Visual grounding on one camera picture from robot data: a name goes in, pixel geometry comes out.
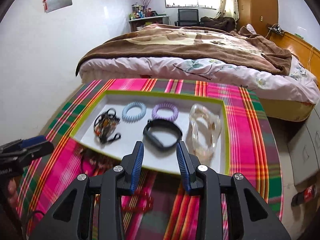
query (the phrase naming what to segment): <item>white tray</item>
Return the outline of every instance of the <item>white tray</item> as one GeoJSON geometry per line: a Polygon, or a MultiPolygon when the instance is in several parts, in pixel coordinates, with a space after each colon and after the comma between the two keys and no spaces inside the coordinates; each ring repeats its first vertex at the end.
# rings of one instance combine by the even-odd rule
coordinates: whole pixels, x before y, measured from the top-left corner
{"type": "MultiPolygon", "coordinates": [[[[147,125],[148,119],[151,119],[152,108],[156,104],[164,101],[173,103],[179,109],[179,116],[175,121],[175,124],[179,126],[183,133],[182,140],[186,143],[189,153],[193,152],[189,131],[189,113],[193,104],[199,103],[207,107],[214,114],[218,114],[220,116],[221,134],[219,136],[217,149],[213,155],[210,167],[217,173],[227,174],[229,164],[229,135],[225,107],[223,101],[219,99],[158,92],[106,90],[86,110],[72,130],[70,136],[80,144],[118,160],[121,160],[123,156],[132,153],[136,141],[142,141],[144,144],[144,158],[142,166],[144,168],[166,173],[180,174],[175,149],[165,153],[159,152],[144,139],[142,134],[144,127],[147,125]],[[93,133],[93,123],[97,116],[102,112],[107,111],[109,108],[114,108],[116,110],[117,117],[121,119],[124,106],[133,101],[143,102],[147,106],[147,113],[143,119],[135,123],[126,123],[121,120],[116,126],[115,132],[109,137],[112,138],[116,132],[119,132],[121,133],[121,139],[111,144],[100,144],[98,138],[93,133]]],[[[139,108],[133,108],[129,110],[128,114],[138,114],[139,112],[139,108]]],[[[172,112],[170,110],[160,109],[158,114],[160,116],[170,116],[172,112]]],[[[198,123],[199,131],[205,131],[204,122],[202,123],[201,121],[202,120],[198,123]]],[[[163,143],[165,142],[165,146],[172,145],[176,141],[176,138],[174,138],[172,134],[161,130],[154,131],[154,134],[160,141],[163,143]]],[[[200,134],[199,138],[203,145],[207,145],[205,141],[207,140],[208,142],[210,140],[209,135],[205,137],[200,134]]]]}

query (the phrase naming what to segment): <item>silver screw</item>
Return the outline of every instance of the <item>silver screw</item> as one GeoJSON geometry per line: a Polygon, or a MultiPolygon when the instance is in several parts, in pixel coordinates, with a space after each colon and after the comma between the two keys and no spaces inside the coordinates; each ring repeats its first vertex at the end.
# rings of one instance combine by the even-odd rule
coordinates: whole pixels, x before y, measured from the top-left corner
{"type": "Polygon", "coordinates": [[[85,180],[86,177],[87,177],[87,175],[85,175],[85,174],[80,174],[80,175],[78,175],[77,179],[78,179],[78,180],[85,180]]]}
{"type": "Polygon", "coordinates": [[[115,172],[120,172],[120,171],[123,170],[123,167],[120,166],[120,165],[117,165],[116,167],[113,167],[113,170],[114,170],[115,172]]]}
{"type": "Polygon", "coordinates": [[[208,170],[208,167],[205,166],[205,165],[199,165],[199,166],[198,166],[198,170],[199,170],[199,171],[207,171],[207,170],[208,170]]]}
{"type": "Polygon", "coordinates": [[[243,175],[241,173],[236,173],[235,174],[235,178],[238,180],[242,180],[243,179],[243,175]]]}

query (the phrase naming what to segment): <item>black wristband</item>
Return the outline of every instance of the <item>black wristband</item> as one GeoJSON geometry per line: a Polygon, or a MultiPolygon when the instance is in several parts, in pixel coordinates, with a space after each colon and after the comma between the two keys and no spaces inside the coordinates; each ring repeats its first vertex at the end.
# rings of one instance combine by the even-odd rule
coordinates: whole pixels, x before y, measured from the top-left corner
{"type": "Polygon", "coordinates": [[[173,122],[170,122],[165,119],[154,119],[154,120],[148,120],[148,124],[145,126],[143,129],[143,136],[158,150],[160,151],[167,151],[170,150],[171,148],[175,147],[179,141],[182,139],[182,131],[178,126],[176,126],[173,122]],[[162,127],[162,128],[167,128],[169,130],[172,130],[178,137],[177,141],[171,145],[165,147],[162,142],[158,140],[157,137],[155,137],[151,132],[149,132],[149,129],[151,127],[162,127]]]}

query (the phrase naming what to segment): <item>chair backrest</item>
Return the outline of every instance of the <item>chair backrest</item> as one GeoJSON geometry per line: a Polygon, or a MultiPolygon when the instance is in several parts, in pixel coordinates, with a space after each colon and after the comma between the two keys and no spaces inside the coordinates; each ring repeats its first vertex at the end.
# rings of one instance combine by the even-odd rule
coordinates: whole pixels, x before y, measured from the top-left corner
{"type": "Polygon", "coordinates": [[[179,22],[199,22],[199,10],[198,9],[178,9],[178,21],[179,22]]]}

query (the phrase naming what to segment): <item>table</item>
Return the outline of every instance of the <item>table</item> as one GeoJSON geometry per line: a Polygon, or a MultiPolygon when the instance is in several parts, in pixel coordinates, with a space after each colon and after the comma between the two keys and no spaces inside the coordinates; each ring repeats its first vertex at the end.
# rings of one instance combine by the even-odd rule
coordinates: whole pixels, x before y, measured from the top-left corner
{"type": "Polygon", "coordinates": [[[142,26],[147,22],[169,25],[169,16],[162,15],[162,16],[153,16],[153,17],[145,17],[145,18],[130,20],[129,23],[130,23],[131,32],[137,31],[137,27],[142,26]]]}
{"type": "MultiPolygon", "coordinates": [[[[229,175],[241,172],[268,202],[279,219],[282,217],[282,178],[276,143],[265,112],[254,92],[242,87],[191,80],[112,79],[84,85],[66,103],[45,135],[55,145],[51,156],[35,160],[25,170],[18,194],[17,212],[24,221],[31,210],[46,212],[63,190],[81,173],[83,147],[69,134],[86,108],[104,90],[141,90],[163,93],[191,94],[219,98],[224,101],[229,129],[229,175]]],[[[109,166],[116,163],[110,159],[109,166]]],[[[89,173],[93,167],[84,163],[89,173]]],[[[98,169],[96,174],[103,173],[98,169]]],[[[154,199],[148,213],[124,213],[126,240],[187,239],[194,240],[199,208],[198,196],[184,193],[179,176],[142,169],[139,186],[154,199]]],[[[122,197],[123,205],[143,205],[139,196],[122,197]]],[[[224,239],[227,238],[226,203],[222,200],[224,239]]],[[[41,219],[36,214],[28,224],[30,233],[41,219]]],[[[93,228],[93,238],[97,228],[93,228]]]]}

